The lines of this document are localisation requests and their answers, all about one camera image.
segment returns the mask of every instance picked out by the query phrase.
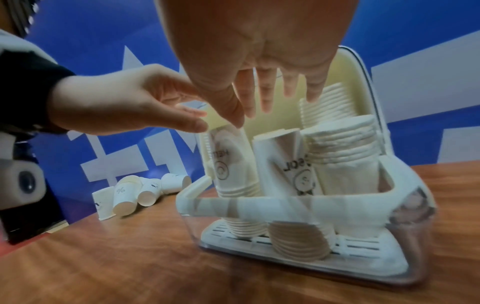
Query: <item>wood grain surface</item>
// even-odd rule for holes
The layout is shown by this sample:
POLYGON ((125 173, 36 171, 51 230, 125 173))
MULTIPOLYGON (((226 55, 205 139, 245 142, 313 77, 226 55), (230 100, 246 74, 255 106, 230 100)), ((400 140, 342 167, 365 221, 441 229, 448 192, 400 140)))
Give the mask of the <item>wood grain surface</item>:
POLYGON ((0 259, 0 303, 480 303, 480 162, 414 168, 433 191, 429 280, 359 286, 215 254, 192 242, 175 197, 127 218, 92 215, 0 259))

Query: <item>hand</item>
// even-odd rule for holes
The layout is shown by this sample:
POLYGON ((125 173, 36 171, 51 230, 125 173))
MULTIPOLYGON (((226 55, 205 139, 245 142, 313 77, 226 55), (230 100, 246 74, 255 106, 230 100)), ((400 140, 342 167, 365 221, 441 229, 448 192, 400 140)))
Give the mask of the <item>hand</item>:
POLYGON ((108 135, 145 127, 198 133, 204 111, 180 103, 202 100, 188 77, 161 65, 61 80, 47 102, 50 121, 66 130, 108 135))
POLYGON ((244 113, 255 116, 253 67, 264 112, 272 109, 277 68, 286 96, 295 94, 304 74, 307 100, 318 99, 358 0, 156 2, 168 41, 193 84, 240 127, 244 113))

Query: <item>plastic container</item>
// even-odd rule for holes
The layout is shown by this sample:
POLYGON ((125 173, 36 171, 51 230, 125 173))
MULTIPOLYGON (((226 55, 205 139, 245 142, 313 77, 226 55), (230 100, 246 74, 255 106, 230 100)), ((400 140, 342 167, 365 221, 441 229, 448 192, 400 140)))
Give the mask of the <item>plastic container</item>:
MULTIPOLYGON (((204 176, 178 194, 177 210, 194 242, 203 248, 364 281, 390 285, 420 282, 428 274, 430 226, 436 212, 434 198, 418 175, 395 156, 370 77, 359 56, 346 47, 339 48, 330 66, 326 86, 338 82, 349 89, 360 115, 376 116, 381 145, 379 193, 207 197, 205 190, 213 182, 210 176, 204 176), (323 260, 295 261, 277 253, 268 235, 236 238, 222 217, 251 222, 332 224, 337 230, 336 239, 331 240, 335 246, 323 260), (339 231, 361 231, 364 233, 355 235, 365 236, 351 237, 338 234, 339 231)), ((266 115, 258 109, 257 118, 245 123, 249 140, 277 129, 301 128, 297 101, 305 96, 305 92, 303 80, 299 82, 296 96, 285 98, 282 79, 277 79, 272 113, 266 115)), ((226 123, 213 111, 206 120, 211 128, 226 123)), ((200 147, 204 166, 208 167, 210 157, 205 143, 201 142, 200 147)))

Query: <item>sleeve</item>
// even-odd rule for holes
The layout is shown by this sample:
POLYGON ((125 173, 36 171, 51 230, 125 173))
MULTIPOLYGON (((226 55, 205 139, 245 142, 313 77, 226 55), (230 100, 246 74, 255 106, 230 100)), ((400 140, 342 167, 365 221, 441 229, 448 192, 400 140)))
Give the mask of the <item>sleeve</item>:
POLYGON ((23 132, 65 133, 47 114, 47 99, 63 78, 75 75, 34 52, 3 51, 0 55, 0 124, 23 132))

